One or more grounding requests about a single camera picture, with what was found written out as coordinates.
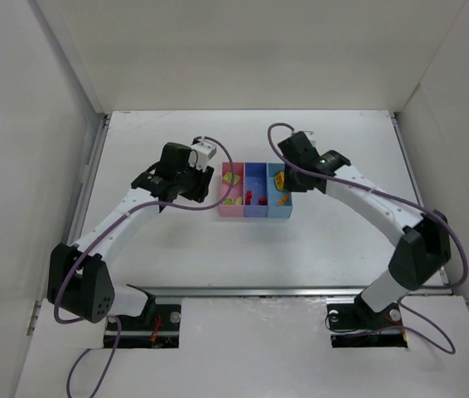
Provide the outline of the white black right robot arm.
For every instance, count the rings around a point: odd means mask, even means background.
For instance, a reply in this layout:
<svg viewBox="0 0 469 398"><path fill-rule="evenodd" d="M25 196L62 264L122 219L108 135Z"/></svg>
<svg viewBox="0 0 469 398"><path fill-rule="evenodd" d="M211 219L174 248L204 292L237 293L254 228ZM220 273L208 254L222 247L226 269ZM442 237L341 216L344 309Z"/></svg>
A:
<svg viewBox="0 0 469 398"><path fill-rule="evenodd" d="M288 163L290 192L319 192L340 201L366 219L394 246L388 268L355 298L355 316L371 320L390 304L422 287L450 259L450 240L438 211L428 214L375 194L348 158L335 150L320 154L304 132L278 144Z"/></svg>

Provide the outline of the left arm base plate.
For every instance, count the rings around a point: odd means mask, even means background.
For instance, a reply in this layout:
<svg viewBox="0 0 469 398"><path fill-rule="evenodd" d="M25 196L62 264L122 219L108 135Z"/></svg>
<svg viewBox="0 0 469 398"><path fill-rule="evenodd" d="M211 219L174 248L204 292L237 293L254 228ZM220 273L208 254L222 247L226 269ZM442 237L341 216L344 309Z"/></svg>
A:
<svg viewBox="0 0 469 398"><path fill-rule="evenodd" d="M122 330L117 348L179 348L181 300L160 298L151 315L145 318L119 315Z"/></svg>

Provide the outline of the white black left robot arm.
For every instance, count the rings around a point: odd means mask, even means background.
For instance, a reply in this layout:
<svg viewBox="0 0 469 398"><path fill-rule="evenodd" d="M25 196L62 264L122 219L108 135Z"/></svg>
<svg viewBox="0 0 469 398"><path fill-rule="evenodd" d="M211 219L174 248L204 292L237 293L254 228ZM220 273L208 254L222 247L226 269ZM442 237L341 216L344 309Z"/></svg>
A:
<svg viewBox="0 0 469 398"><path fill-rule="evenodd" d="M111 267L131 239L178 197L202 203L214 169L216 145L196 138L190 146L167 143L160 159L131 183L118 205L88 233L51 252L47 299L76 321L97 323L106 316L146 321L155 298L129 284L116 285Z"/></svg>

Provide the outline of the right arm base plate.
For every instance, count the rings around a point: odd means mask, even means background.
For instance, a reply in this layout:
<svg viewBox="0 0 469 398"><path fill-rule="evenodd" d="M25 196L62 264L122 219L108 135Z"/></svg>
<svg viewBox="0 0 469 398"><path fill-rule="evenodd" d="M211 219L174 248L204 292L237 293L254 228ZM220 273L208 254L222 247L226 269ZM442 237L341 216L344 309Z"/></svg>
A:
<svg viewBox="0 0 469 398"><path fill-rule="evenodd" d="M361 310L354 303L328 303L326 328L333 348L407 348L405 333L399 328L402 316L396 303L380 313Z"/></svg>

